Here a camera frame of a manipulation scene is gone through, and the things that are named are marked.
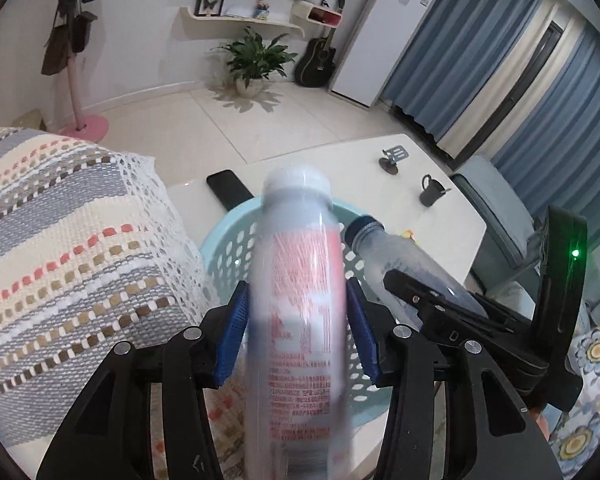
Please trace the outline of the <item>person's right hand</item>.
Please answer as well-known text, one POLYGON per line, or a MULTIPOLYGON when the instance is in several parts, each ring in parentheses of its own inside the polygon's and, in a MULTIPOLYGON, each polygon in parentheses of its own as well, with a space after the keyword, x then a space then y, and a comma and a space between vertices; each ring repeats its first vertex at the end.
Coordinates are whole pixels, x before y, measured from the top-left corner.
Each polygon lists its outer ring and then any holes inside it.
POLYGON ((542 414, 542 410, 540 408, 530 408, 529 414, 539 426, 545 440, 548 440, 550 438, 550 430, 548 429, 548 421, 542 414))

